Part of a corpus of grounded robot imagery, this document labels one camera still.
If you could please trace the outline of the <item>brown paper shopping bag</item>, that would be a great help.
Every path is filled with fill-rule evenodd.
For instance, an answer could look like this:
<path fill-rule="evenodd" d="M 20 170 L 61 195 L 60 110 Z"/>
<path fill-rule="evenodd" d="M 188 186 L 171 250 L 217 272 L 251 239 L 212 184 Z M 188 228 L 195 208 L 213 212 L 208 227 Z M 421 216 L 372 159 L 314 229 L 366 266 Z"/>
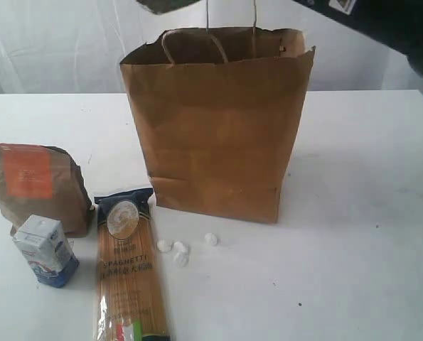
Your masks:
<path fill-rule="evenodd" d="M 177 28 L 120 70 L 159 206 L 278 220 L 315 50 L 301 31 Z"/>

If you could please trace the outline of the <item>clear jar gold lid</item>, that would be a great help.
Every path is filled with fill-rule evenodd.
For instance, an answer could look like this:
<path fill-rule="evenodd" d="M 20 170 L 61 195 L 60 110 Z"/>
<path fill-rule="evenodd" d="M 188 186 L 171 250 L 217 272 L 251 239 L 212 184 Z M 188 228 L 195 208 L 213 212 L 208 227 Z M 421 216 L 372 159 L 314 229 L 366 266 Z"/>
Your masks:
<path fill-rule="evenodd" d="M 155 15 L 171 13 L 183 9 L 200 0 L 136 0 L 136 2 L 145 10 Z"/>

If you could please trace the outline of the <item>white candy right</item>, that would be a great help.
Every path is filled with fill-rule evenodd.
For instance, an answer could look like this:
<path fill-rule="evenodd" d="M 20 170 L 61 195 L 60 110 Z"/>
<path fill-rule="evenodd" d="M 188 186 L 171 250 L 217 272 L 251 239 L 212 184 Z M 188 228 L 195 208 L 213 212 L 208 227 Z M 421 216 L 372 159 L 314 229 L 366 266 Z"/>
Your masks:
<path fill-rule="evenodd" d="M 209 232 L 205 235 L 205 242 L 207 245 L 215 247 L 219 244 L 219 239 L 215 234 Z"/>

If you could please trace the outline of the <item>spaghetti pasta packet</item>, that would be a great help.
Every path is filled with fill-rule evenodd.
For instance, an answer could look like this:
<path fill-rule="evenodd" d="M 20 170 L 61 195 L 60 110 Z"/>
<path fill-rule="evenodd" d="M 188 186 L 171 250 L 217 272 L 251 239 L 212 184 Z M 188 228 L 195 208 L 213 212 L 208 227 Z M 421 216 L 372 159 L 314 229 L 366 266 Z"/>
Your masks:
<path fill-rule="evenodd" d="M 152 188 L 95 198 L 96 340 L 170 340 L 151 228 Z"/>

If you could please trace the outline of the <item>white blue milk carton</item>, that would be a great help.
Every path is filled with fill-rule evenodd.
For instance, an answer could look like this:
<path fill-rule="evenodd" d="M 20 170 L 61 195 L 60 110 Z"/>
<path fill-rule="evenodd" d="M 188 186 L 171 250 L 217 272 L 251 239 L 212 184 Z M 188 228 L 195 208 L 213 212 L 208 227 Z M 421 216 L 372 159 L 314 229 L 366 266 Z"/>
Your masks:
<path fill-rule="evenodd" d="M 47 286 L 62 288 L 79 266 L 58 220 L 31 215 L 12 240 L 38 282 Z"/>

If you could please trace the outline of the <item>brown pouch orange label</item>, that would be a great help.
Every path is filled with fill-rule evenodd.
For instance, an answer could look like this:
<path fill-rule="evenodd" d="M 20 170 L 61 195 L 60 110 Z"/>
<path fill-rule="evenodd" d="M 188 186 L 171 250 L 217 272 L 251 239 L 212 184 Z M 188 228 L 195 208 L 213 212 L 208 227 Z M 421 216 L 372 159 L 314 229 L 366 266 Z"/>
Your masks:
<path fill-rule="evenodd" d="M 31 216 L 61 221 L 67 237 L 84 237 L 94 206 L 81 169 L 55 146 L 0 144 L 0 212 L 10 234 Z"/>

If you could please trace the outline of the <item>white backdrop curtain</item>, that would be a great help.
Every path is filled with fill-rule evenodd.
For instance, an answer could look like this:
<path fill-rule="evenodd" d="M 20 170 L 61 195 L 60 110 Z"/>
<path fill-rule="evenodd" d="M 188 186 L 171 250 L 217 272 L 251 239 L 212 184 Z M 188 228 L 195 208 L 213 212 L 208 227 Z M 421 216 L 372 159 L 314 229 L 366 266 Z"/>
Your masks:
<path fill-rule="evenodd" d="M 293 1 L 200 1 L 161 15 L 135 1 L 0 1 L 0 93 L 122 92 L 119 62 L 173 28 L 295 28 L 316 47 L 310 90 L 423 92 L 405 56 Z"/>

